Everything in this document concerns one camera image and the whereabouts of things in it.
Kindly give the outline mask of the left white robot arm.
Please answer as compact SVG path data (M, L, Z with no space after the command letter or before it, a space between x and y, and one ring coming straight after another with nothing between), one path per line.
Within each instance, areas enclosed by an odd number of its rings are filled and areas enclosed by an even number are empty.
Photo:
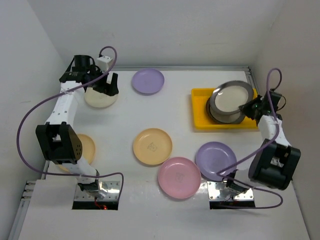
M84 98L89 106L101 109L117 100L118 74L106 73L113 62L112 58L103 55L97 59L75 55L59 79L61 96L57 98L51 115L35 130L44 158L77 174L80 190L97 198L107 191L97 178L99 172L84 156L83 144L73 130L73 123L80 98Z

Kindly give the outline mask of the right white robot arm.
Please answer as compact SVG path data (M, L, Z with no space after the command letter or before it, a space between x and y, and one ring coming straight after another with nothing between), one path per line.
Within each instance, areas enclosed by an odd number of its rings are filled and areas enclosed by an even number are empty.
M271 189L285 190L293 178L301 151L291 146L282 129L282 117L273 113L278 110L282 95L273 89L264 96L239 106L240 112L255 120L261 133L262 144L269 144L255 154L247 176L251 183Z

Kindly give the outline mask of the dark-rimmed plate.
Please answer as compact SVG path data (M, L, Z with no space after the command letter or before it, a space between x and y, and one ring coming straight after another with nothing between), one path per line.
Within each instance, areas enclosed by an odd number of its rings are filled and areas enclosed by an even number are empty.
M220 125L236 125L240 124L244 119L245 115L241 112L231 114L231 115L221 115L215 112L210 106L210 99L206 101L205 110L208 117L213 120L216 124Z
M209 98L210 108L220 115L239 113L240 106L254 98L252 86L241 80L228 81L213 90Z

